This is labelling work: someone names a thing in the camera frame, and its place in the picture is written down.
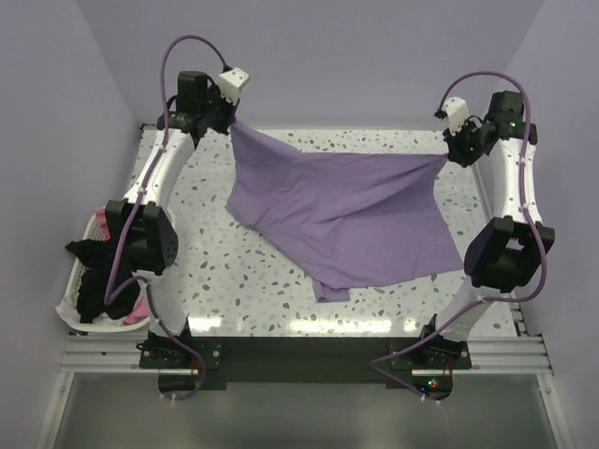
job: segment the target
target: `speckled tabletop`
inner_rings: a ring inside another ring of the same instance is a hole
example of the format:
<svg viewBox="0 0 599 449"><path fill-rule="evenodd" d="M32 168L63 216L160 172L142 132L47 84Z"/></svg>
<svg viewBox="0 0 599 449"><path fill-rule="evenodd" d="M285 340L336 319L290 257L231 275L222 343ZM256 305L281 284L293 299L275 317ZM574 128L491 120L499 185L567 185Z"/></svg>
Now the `speckled tabletop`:
<svg viewBox="0 0 599 449"><path fill-rule="evenodd" d="M306 152L446 152L431 131L266 130ZM150 154L155 131L144 131L131 181ZM229 137L209 133L189 159L168 204L176 215L180 250L172 274L195 335L415 336L458 290L454 271L384 288L351 291L351 301L316 303L312 280L257 233L226 211L235 179ZM447 164L435 198L460 254L485 219L474 174ZM473 337L516 336L506 304L493 304Z"/></svg>

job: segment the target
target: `gray floor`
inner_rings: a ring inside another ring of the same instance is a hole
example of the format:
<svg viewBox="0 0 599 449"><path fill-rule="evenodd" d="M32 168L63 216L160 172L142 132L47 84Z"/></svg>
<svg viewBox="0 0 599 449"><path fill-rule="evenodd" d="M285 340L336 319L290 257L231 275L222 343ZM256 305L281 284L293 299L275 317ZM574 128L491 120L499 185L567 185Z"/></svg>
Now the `gray floor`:
<svg viewBox="0 0 599 449"><path fill-rule="evenodd" d="M370 385L237 384L174 408L153 375L79 375L59 448L552 449L534 376L460 376L442 410Z"/></svg>

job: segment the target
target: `purple cloth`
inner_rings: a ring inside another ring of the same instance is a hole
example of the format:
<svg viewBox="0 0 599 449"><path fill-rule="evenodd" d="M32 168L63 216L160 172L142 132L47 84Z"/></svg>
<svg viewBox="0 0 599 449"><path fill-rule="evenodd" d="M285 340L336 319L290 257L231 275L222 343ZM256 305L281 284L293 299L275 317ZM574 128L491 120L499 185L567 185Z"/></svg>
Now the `purple cloth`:
<svg viewBox="0 0 599 449"><path fill-rule="evenodd" d="M446 155L300 152L231 126L227 209L302 267L318 301L461 268L434 200Z"/></svg>

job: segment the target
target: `wall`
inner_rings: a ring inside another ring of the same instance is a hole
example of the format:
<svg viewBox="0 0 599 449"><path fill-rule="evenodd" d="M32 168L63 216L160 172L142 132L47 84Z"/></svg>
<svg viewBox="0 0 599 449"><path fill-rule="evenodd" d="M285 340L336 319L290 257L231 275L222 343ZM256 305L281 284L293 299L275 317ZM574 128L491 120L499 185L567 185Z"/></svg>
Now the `wall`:
<svg viewBox="0 0 599 449"><path fill-rule="evenodd" d="M122 192L137 125L73 1L4 2L0 54L0 447L22 449L65 341L63 247Z"/></svg>
<svg viewBox="0 0 599 449"><path fill-rule="evenodd" d="M432 114L447 85L475 69L505 69L543 3L78 1L140 121L154 122L160 114L158 67L168 43L195 33L251 74L241 102L244 120L377 127L438 126ZM219 69L196 42L172 54L172 93L179 70ZM456 92L482 105L494 85L477 80Z"/></svg>
<svg viewBox="0 0 599 449"><path fill-rule="evenodd" d="M599 372L598 16L594 0L547 0L507 69L531 97L537 203L556 229L547 287L525 318L545 336L570 428L584 449L599 447L592 386Z"/></svg>

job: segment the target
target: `white plastic basket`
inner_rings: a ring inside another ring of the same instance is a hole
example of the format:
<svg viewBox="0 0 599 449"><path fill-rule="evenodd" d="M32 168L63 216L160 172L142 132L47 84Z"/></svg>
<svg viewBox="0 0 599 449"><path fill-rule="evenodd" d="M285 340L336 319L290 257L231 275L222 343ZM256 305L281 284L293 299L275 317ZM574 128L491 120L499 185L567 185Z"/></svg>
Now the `white plastic basket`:
<svg viewBox="0 0 599 449"><path fill-rule="evenodd" d="M104 231L100 227L100 223L93 216L90 219L90 222L87 224L85 228L85 233L83 234L83 239L92 239L92 240L103 240L104 239ZM75 259L75 264L73 265L73 269L71 270L71 275L68 278L68 284L66 285L65 297L69 297L74 293L79 291L79 287L81 285L81 277L83 273L87 270L86 267L80 262L79 259ZM144 327L148 323L150 323L150 317L146 317L143 320L133 324L133 325L119 325L119 324L83 324L77 320L69 319L64 317L59 313L60 317L65 321L69 327L79 331L79 332L95 332L95 333L119 333L119 332L130 332L132 330L139 329Z"/></svg>

